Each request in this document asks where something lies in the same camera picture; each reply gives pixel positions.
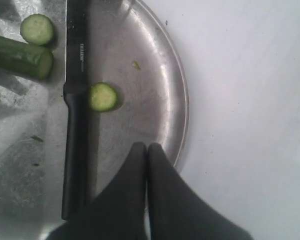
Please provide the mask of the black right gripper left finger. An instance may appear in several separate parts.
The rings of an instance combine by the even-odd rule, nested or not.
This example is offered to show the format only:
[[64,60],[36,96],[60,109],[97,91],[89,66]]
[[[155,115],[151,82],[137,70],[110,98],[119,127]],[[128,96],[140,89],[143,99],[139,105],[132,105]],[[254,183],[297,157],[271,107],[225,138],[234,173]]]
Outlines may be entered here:
[[85,208],[52,231],[49,240],[145,240],[147,148],[132,145],[118,173]]

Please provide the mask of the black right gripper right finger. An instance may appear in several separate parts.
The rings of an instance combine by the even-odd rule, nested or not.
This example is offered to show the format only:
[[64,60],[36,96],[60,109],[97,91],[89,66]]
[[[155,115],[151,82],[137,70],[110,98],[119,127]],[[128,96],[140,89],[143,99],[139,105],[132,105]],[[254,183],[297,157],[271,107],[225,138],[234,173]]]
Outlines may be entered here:
[[183,181],[158,143],[148,148],[147,199],[153,240],[250,240],[252,236]]

